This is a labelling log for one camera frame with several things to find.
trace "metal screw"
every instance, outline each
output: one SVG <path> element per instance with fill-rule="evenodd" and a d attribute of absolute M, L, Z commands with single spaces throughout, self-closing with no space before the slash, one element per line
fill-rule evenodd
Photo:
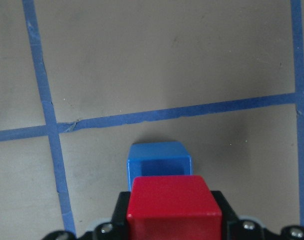
<path fill-rule="evenodd" d="M 110 223 L 106 223 L 101 227 L 101 233 L 107 234 L 110 231 L 112 231 L 112 229 L 113 229 L 113 225 Z"/>
<path fill-rule="evenodd" d="M 57 236 L 55 240 L 68 240 L 68 233 L 63 233 L 60 236 Z"/>
<path fill-rule="evenodd" d="M 253 230 L 255 228 L 255 223 L 253 223 L 252 221 L 245 221 L 243 222 L 243 228 L 247 230 Z"/>
<path fill-rule="evenodd" d="M 292 227 L 290 229 L 290 234 L 292 237 L 299 238 L 299 239 L 304 237 L 304 232 L 297 227 Z"/>

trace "red block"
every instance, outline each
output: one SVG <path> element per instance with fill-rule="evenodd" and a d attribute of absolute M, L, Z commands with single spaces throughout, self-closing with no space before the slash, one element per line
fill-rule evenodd
<path fill-rule="evenodd" d="M 130 240 L 221 240 L 222 212 L 200 176 L 141 176 L 127 210 Z"/>

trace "blue block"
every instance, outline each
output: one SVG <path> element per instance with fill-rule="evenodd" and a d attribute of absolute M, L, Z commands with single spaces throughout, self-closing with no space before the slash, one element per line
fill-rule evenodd
<path fill-rule="evenodd" d="M 178 141 L 133 144 L 127 160 L 128 189 L 139 176 L 192 175 L 192 158 Z"/>

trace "blue tape grid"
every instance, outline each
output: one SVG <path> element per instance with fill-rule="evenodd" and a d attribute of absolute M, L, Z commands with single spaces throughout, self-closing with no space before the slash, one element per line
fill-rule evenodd
<path fill-rule="evenodd" d="M 43 62 L 41 39 L 37 25 L 34 2 L 33 0 L 22 0 L 22 3 L 32 52 L 35 76 L 42 102 L 46 130 L 52 154 L 56 190 L 59 196 L 63 224 L 67 231 L 75 233 L 74 220 L 66 183 L 61 143 L 56 124 L 54 107 L 52 104 L 50 87 Z"/>
<path fill-rule="evenodd" d="M 121 126 L 124 124 L 136 124 L 144 121 L 153 122 L 175 119 L 179 117 L 193 117 L 206 114 L 224 113 L 285 104 L 296 104 L 297 107 L 300 220 L 301 225 L 304 226 L 304 48 L 302 10 L 300 0 L 291 0 L 295 64 L 295 93 L 98 117 L 84 119 L 72 123 L 56 122 L 54 108 L 51 102 L 51 94 L 47 75 L 42 58 L 41 41 L 37 26 L 34 3 L 33 0 L 22 0 L 22 2 L 26 19 L 26 27 L 29 34 L 35 75 L 43 106 L 46 125 L 0 131 L 0 141 L 31 137 L 33 138 L 46 135 L 48 136 L 54 164 L 55 181 L 57 185 L 57 191 L 59 193 L 64 227 L 66 230 L 75 232 L 66 184 L 59 133 L 69 133 L 87 128 L 108 128 L 113 126 Z"/>

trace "gray floor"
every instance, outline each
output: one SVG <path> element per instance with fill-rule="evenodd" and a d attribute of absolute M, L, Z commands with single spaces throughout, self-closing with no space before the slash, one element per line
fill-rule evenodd
<path fill-rule="evenodd" d="M 58 122 L 295 91 L 290 1 L 35 1 Z M 133 143 L 181 141 L 240 215 L 299 223 L 295 105 L 60 135 L 76 231 L 112 214 Z M 44 125 L 20 1 L 0 0 L 0 130 Z M 0 239 L 63 228 L 47 137 L 0 142 Z"/>

